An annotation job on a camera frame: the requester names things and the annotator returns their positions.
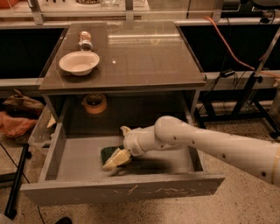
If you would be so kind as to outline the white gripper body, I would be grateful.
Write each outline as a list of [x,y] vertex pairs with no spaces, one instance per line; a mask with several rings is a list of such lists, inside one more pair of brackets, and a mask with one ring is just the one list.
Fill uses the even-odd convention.
[[132,156],[140,156],[144,154],[144,150],[141,148],[138,142],[138,135],[140,134],[140,128],[130,129],[127,136],[124,136],[123,146]]

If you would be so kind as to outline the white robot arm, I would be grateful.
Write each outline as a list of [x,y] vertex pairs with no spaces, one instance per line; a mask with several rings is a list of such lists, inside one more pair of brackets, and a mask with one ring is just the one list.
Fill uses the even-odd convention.
[[269,184],[280,186],[280,143],[201,129],[173,116],[162,116],[154,125],[121,127],[122,147],[105,160],[102,169],[112,171],[149,151],[193,147]]

